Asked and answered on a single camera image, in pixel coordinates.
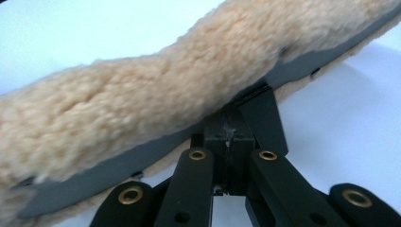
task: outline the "beige fleece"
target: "beige fleece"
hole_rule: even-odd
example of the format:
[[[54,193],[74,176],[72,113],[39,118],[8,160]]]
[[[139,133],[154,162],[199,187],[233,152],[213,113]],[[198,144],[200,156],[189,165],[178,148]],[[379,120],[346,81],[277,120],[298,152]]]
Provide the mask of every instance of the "beige fleece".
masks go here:
[[[226,1],[159,53],[70,68],[0,96],[0,198],[27,177],[62,181],[183,129],[278,60],[335,47],[400,3]]]

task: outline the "white surface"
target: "white surface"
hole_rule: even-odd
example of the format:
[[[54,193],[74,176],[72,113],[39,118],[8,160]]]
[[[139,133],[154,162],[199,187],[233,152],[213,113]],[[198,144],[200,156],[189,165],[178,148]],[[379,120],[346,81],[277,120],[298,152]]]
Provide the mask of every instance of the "white surface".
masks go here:
[[[96,59],[153,53],[221,0],[18,1],[0,5],[0,94]],[[280,106],[289,160],[327,193],[355,183],[401,212],[401,26]],[[155,185],[170,169],[145,179]],[[88,226],[96,209],[57,225]],[[241,198],[215,198],[213,226],[251,226]]]

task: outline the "brass grommet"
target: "brass grommet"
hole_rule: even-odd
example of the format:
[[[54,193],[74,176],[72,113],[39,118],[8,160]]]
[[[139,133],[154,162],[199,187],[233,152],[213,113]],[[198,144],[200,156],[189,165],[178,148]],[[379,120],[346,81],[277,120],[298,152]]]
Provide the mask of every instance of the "brass grommet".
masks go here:
[[[126,197],[127,193],[129,192],[136,192],[136,196],[134,198]],[[130,205],[140,201],[143,196],[144,196],[144,191],[142,190],[141,187],[132,186],[122,191],[118,196],[118,200],[125,205]]]
[[[364,194],[356,191],[356,190],[351,190],[351,189],[346,189],[342,191],[342,196],[351,204],[363,208],[368,208],[372,206],[372,200],[369,199],[369,197],[365,196]],[[361,198],[361,201],[356,201],[355,199],[352,198],[352,196],[358,196]]]
[[[206,158],[206,153],[202,150],[194,150],[189,152],[189,158],[192,160],[202,160]]]
[[[259,157],[261,157],[264,160],[273,161],[277,159],[277,154],[275,154],[272,151],[263,150],[259,152]]]

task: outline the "metal rivet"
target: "metal rivet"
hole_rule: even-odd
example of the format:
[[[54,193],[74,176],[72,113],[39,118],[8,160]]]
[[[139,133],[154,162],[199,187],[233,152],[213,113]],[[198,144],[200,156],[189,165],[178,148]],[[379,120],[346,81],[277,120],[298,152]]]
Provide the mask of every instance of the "metal rivet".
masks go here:
[[[264,160],[273,161],[277,159],[277,154],[275,154],[272,151],[263,150],[259,152],[259,157],[261,157]]]
[[[371,207],[373,204],[371,199],[369,199],[369,197],[365,196],[364,194],[356,190],[346,189],[342,192],[342,196],[355,206],[368,208]],[[360,201],[355,200],[354,198],[352,198],[352,196],[357,196],[360,199]]]
[[[127,197],[126,195],[129,192],[136,192],[136,196],[134,198]],[[141,187],[132,186],[122,191],[118,196],[118,200],[125,205],[130,205],[140,201],[143,196],[144,196],[144,191],[142,190]]]
[[[189,158],[191,158],[192,160],[202,160],[206,158],[206,153],[201,150],[194,150],[189,152]]]

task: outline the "white background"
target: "white background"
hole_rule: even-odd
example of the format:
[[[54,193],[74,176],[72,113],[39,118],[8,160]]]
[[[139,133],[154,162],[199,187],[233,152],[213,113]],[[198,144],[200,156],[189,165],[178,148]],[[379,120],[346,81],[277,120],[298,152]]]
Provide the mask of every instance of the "white background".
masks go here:
[[[219,2],[10,0],[0,5],[0,94],[96,59],[154,53]],[[401,26],[279,110],[287,157],[313,186],[355,183],[401,212]],[[155,185],[173,167],[144,181]],[[88,226],[95,211],[57,226]],[[215,198],[213,226],[251,226],[244,200]]]

